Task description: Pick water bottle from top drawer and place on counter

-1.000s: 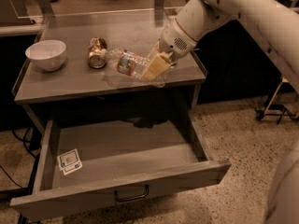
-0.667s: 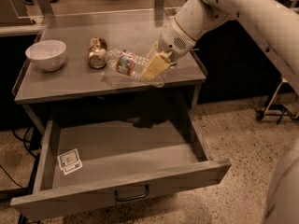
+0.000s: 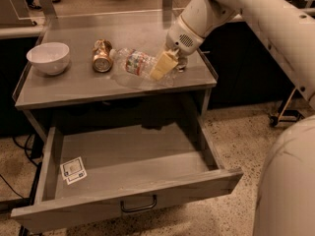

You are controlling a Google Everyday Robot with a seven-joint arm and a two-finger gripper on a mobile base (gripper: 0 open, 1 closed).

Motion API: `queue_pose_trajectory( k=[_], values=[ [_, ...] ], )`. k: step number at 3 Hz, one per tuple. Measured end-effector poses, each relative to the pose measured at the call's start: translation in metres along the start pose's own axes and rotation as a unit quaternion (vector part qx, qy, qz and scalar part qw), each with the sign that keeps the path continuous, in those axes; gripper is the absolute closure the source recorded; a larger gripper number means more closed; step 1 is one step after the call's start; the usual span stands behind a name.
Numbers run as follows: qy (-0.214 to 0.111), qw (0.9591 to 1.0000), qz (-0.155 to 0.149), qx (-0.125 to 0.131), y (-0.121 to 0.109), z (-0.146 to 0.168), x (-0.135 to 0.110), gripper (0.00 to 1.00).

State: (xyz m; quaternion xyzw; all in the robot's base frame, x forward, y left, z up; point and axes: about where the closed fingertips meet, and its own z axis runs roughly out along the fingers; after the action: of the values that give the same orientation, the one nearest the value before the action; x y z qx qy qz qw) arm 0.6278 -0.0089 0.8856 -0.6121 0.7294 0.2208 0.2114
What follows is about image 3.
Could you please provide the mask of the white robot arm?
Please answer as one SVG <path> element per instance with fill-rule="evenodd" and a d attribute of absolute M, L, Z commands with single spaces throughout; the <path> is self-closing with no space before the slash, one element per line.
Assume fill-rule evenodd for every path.
<path fill-rule="evenodd" d="M 191 0 L 169 29 L 153 71 L 160 79 L 240 15 L 303 98 L 315 107 L 315 20 L 285 0 Z M 262 168 L 253 236 L 315 236 L 315 116 L 287 128 Z"/>

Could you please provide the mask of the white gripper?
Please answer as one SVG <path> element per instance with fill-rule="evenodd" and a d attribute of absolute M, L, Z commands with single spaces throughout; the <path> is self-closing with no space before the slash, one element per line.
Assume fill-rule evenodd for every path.
<path fill-rule="evenodd" d="M 150 77 L 158 81 L 177 66 L 178 55 L 177 51 L 173 50 L 178 49 L 182 55 L 190 55 L 203 41 L 202 37 L 191 31 L 181 20 L 177 20 L 166 35 L 165 45 L 172 50 L 163 50 L 160 53 L 150 72 Z"/>

